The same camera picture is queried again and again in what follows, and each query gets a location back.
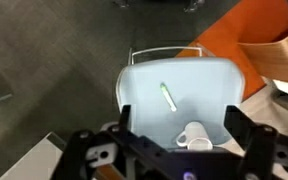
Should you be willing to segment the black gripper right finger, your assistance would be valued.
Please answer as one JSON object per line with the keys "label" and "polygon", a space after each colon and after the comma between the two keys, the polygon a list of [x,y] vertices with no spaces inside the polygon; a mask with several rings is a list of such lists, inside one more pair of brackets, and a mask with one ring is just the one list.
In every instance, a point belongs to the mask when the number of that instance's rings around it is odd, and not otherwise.
{"label": "black gripper right finger", "polygon": [[233,105],[226,108],[224,127],[245,154],[223,154],[215,168],[216,180],[275,180],[275,163],[288,173],[288,135],[268,124],[255,123]]}

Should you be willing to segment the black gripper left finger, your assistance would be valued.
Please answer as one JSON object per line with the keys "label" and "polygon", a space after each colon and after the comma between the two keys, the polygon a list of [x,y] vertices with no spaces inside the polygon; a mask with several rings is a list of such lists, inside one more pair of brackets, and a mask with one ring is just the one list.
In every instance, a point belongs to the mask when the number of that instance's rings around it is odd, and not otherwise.
{"label": "black gripper left finger", "polygon": [[126,180],[171,180],[167,151],[128,128],[131,106],[124,105],[116,125],[97,134],[76,131],[70,137],[51,180],[91,180],[112,166]]}

